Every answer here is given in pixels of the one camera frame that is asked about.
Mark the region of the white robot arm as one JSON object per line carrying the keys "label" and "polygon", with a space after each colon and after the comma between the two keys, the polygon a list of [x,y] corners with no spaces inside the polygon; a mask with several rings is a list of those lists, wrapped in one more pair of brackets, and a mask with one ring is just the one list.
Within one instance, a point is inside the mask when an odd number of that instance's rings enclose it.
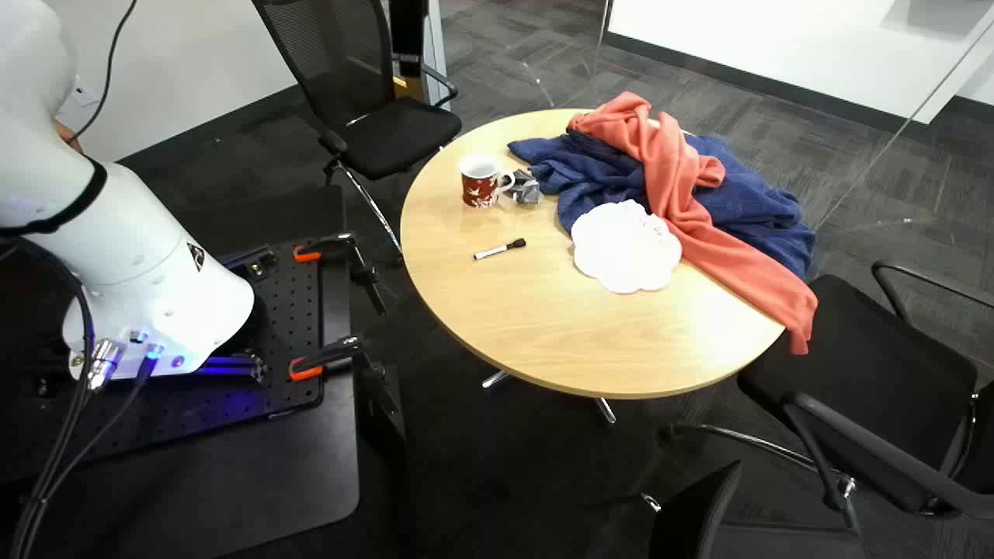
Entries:
{"label": "white robot arm", "polygon": [[0,3],[0,227],[64,263],[71,376],[93,386],[196,374],[255,312],[255,290],[215,260],[125,164],[55,131],[73,58],[43,0]]}

